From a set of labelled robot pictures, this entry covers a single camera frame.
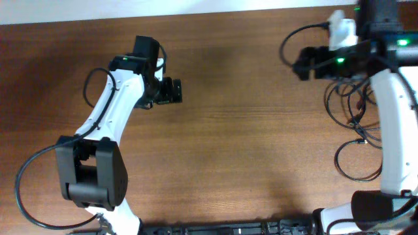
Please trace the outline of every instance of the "wood grain surface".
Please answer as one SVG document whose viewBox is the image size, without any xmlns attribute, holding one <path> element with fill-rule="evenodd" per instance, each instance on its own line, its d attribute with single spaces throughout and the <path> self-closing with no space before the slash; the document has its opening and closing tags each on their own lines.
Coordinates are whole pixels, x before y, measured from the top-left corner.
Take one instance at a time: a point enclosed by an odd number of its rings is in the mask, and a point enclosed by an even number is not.
<svg viewBox="0 0 418 235">
<path fill-rule="evenodd" d="M 167 76 L 179 78 L 183 103 L 133 110 L 120 150 L 129 175 L 128 202 L 146 225 L 267 220 L 311 213 L 351 200 L 355 183 L 337 173 L 333 156 L 357 138 L 323 106 L 327 81 L 300 82 L 278 59 L 294 29 L 324 22 L 336 9 L 298 8 L 219 14 L 124 18 L 0 27 L 0 234 L 63 234 L 26 221 L 14 198 L 14 177 L 35 151 L 72 135 L 91 112 L 82 99 L 86 74 L 130 52 L 135 35 L 167 51 Z M 417 29 L 417 3 L 404 3 L 402 22 Z M 310 29 L 286 47 L 327 44 Z M 96 101 L 105 75 L 95 76 Z M 332 110 L 344 117 L 337 97 Z M 370 108 L 367 121 L 377 120 Z M 350 174 L 378 168 L 381 152 L 349 146 L 341 162 Z M 90 217 L 60 195 L 54 153 L 37 159 L 22 181 L 28 211 L 51 224 Z"/>
</svg>

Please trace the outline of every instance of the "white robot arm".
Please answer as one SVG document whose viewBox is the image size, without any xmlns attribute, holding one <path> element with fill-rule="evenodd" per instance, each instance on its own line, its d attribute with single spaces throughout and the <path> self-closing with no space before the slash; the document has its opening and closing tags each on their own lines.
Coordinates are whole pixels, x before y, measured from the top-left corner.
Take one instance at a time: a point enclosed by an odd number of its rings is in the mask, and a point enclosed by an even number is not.
<svg viewBox="0 0 418 235">
<path fill-rule="evenodd" d="M 379 107 L 383 146 L 381 188 L 380 191 L 357 191 L 347 204 L 315 211 L 316 234 L 406 228 L 418 205 L 417 33 L 402 31 L 397 22 L 396 1 L 362 0 L 356 10 L 360 25 L 356 25 L 355 20 L 345 19 L 341 10 L 328 19 L 330 44 L 325 57 L 335 56 L 334 65 L 341 66 L 340 70 L 352 69 L 348 74 L 355 74 L 360 66 L 354 65 L 364 59 L 358 57 L 356 61 L 350 56 L 368 57 L 367 63 L 376 60 L 376 63 L 369 63 L 371 68 L 359 72 L 372 74 L 369 81 Z M 358 43 L 358 35 L 363 39 L 361 43 Z M 310 50 L 311 55 L 315 54 L 314 49 Z M 300 65 L 307 65 L 314 59 L 313 56 L 306 58 L 307 54 L 301 54 L 298 63 L 293 65 L 301 80 L 307 79 L 308 74 Z M 321 67 L 324 66 L 314 68 L 318 74 L 323 72 L 318 71 Z"/>
<path fill-rule="evenodd" d="M 163 64 L 164 59 L 157 60 L 157 66 Z M 133 71 L 117 69 L 111 72 L 116 79 L 116 92 L 114 97 L 104 115 L 102 121 L 99 123 L 99 128 L 84 137 L 87 140 L 101 140 L 104 137 L 109 138 L 120 144 L 122 132 L 126 126 L 127 120 L 131 114 L 137 101 L 144 94 L 144 81 L 141 74 L 134 74 Z M 155 72 L 155 78 L 160 82 L 163 81 L 163 68 Z M 97 101 L 94 110 L 81 126 L 76 134 L 85 133 L 99 117 L 106 101 L 108 100 L 111 90 L 113 88 L 112 79 L 108 77 L 106 87 L 102 95 Z M 126 199 L 119 206 L 115 206 L 113 211 L 108 211 L 105 208 L 89 206 L 86 210 L 93 215 L 101 214 L 111 225 L 111 230 L 116 234 L 121 235 L 137 235 L 140 228 L 140 220 L 131 211 Z"/>
</svg>

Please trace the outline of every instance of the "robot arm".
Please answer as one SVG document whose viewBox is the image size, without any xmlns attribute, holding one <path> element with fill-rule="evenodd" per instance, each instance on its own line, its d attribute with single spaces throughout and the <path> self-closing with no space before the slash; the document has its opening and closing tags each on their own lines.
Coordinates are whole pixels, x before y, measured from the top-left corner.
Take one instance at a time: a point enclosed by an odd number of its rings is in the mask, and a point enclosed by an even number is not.
<svg viewBox="0 0 418 235">
<path fill-rule="evenodd" d="M 182 101 L 180 81 L 163 77 L 166 58 L 157 58 L 158 48 L 156 40 L 137 37 L 132 54 L 116 56 L 109 64 L 110 74 L 102 95 L 76 134 L 91 129 L 114 89 L 97 128 L 81 141 L 56 149 L 63 197 L 99 214 L 99 222 L 106 223 L 109 234 L 136 235 L 141 226 L 125 199 L 127 171 L 118 147 L 132 109 Z M 58 142 L 69 138 L 62 136 Z M 83 165 L 90 157 L 95 158 L 96 166 Z"/>
<path fill-rule="evenodd" d="M 417 205 L 418 117 L 413 91 L 418 89 L 418 33 L 402 31 L 395 0 L 361 0 L 356 10 L 356 21 L 336 11 L 329 18 L 329 48 L 301 53 L 293 69 L 307 80 L 307 70 L 299 65 L 333 58 L 334 63 L 315 68 L 315 78 L 370 76 L 383 144 L 381 191 L 357 191 L 350 203 L 315 211 L 319 229 L 313 234 L 406 228 Z"/>
</svg>

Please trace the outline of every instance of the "black metal bracket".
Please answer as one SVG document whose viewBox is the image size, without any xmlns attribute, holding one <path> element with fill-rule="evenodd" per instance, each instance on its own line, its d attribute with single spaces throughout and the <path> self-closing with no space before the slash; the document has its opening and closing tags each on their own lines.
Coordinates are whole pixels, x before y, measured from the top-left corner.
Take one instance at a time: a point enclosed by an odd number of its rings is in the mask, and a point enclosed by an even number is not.
<svg viewBox="0 0 418 235">
<path fill-rule="evenodd" d="M 309 70 L 299 69 L 310 67 L 335 57 L 335 52 L 330 52 L 328 46 L 321 46 L 318 48 L 306 47 L 300 51 L 299 57 L 293 64 L 293 72 L 298 75 L 302 81 L 309 80 Z M 330 64 L 318 69 L 315 69 L 315 78 L 331 78 L 336 75 L 336 64 Z"/>
<path fill-rule="evenodd" d="M 57 144 L 72 140 L 61 136 Z M 61 194 L 78 207 L 96 206 L 113 211 L 125 198 L 128 174 L 118 143 L 103 138 L 100 141 L 80 140 L 56 149 Z M 83 165 L 94 157 L 96 166 Z"/>
<path fill-rule="evenodd" d="M 179 79 L 172 80 L 170 77 L 163 78 L 159 83 L 159 92 L 154 97 L 142 96 L 135 104 L 135 108 L 150 109 L 153 104 L 181 103 L 182 83 Z"/>
<path fill-rule="evenodd" d="M 141 235 L 307 235 L 310 220 L 281 220 L 280 222 L 225 224 L 212 226 L 147 227 Z"/>
</svg>

